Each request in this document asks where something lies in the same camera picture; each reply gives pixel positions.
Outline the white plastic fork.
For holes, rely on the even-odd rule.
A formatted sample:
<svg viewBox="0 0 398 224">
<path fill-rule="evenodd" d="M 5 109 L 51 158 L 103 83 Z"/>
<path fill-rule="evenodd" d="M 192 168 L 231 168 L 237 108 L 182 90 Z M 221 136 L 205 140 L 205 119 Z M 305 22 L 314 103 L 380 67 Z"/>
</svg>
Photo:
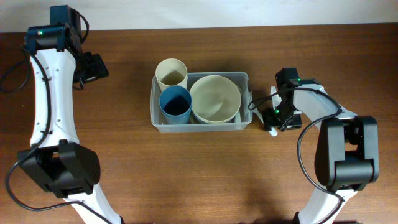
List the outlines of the white plastic fork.
<svg viewBox="0 0 398 224">
<path fill-rule="evenodd" d="M 272 137 L 276 137 L 278 135 L 278 131 L 275 126 L 277 125 L 277 121 L 275 118 L 274 110 L 272 108 L 267 108 L 263 112 L 260 112 L 257 108 L 253 110 L 253 113 L 257 115 L 260 119 L 260 122 L 263 124 L 263 128 L 267 131 Z"/>
</svg>

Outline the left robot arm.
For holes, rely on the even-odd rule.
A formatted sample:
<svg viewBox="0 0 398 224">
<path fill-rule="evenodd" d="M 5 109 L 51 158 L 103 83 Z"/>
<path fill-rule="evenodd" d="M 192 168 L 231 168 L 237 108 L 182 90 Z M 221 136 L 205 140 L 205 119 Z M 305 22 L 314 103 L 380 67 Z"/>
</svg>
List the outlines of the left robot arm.
<svg viewBox="0 0 398 224">
<path fill-rule="evenodd" d="M 25 37 L 35 78 L 35 125 L 30 149 L 19 166 L 43 191 L 71 205 L 85 223 L 123 223 L 101 186 L 97 154 L 80 145 L 73 117 L 73 88 L 105 78 L 99 54 L 83 52 L 86 19 L 70 6 L 52 6 L 47 26 L 30 27 Z"/>
</svg>

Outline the blue cup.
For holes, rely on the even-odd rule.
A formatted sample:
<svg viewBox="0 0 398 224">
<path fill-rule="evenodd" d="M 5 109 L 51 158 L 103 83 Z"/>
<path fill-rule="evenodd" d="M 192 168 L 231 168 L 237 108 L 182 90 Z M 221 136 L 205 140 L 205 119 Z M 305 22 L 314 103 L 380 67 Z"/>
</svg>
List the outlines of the blue cup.
<svg viewBox="0 0 398 224">
<path fill-rule="evenodd" d="M 192 97 L 186 88 L 171 86 L 160 94 L 159 105 L 166 117 L 180 119 L 191 112 Z"/>
<path fill-rule="evenodd" d="M 190 120 L 191 111 L 187 111 L 180 115 L 171 115 L 163 112 L 167 124 L 188 124 Z"/>
</svg>

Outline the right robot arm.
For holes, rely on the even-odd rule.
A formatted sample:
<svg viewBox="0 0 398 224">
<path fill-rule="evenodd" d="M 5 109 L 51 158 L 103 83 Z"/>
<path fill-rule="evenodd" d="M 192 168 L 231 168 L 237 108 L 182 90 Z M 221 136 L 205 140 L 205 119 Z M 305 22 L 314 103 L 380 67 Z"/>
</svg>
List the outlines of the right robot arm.
<svg viewBox="0 0 398 224">
<path fill-rule="evenodd" d="M 276 136 L 279 131 L 299 129 L 303 114 L 311 121 L 298 137 L 297 158 L 315 189 L 293 222 L 333 223 L 345 203 L 379 177 L 377 121 L 347 110 L 318 80 L 301 79 L 296 68 L 281 69 L 275 80 L 268 96 L 272 107 L 262 113 L 265 130 Z M 310 177 L 302 159 L 302 141 L 312 127 L 319 130 L 316 179 Z"/>
</svg>

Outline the beige bowl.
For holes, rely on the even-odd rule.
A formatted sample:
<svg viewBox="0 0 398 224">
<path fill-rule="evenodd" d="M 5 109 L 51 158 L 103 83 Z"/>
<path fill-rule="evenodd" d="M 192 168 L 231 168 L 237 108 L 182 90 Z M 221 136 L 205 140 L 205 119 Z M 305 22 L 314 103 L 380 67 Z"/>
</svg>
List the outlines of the beige bowl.
<svg viewBox="0 0 398 224">
<path fill-rule="evenodd" d="M 205 119 L 201 119 L 199 116 L 197 116 L 195 113 L 192 113 L 193 119 L 200 124 L 221 124 L 221 123 L 235 123 L 234 122 L 234 117 L 227 120 L 227 121 L 207 121 Z"/>
<path fill-rule="evenodd" d="M 192 112 L 207 121 L 227 121 L 240 110 L 237 85 L 221 75 L 208 75 L 197 80 L 190 89 Z"/>
</svg>

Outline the white plastic spoon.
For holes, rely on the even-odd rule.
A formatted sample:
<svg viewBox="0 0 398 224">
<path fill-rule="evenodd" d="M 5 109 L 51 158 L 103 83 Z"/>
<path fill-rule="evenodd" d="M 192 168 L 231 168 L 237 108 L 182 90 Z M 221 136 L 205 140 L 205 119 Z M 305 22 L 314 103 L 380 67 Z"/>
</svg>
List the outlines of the white plastic spoon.
<svg viewBox="0 0 398 224">
<path fill-rule="evenodd" d="M 237 88 L 239 90 L 239 94 L 240 94 L 240 98 L 242 98 L 242 91 L 239 85 L 237 85 Z M 236 113 L 235 117 L 234 117 L 234 122 L 235 123 L 240 123 L 241 122 L 241 113 L 240 110 L 238 110 L 238 112 Z"/>
</svg>

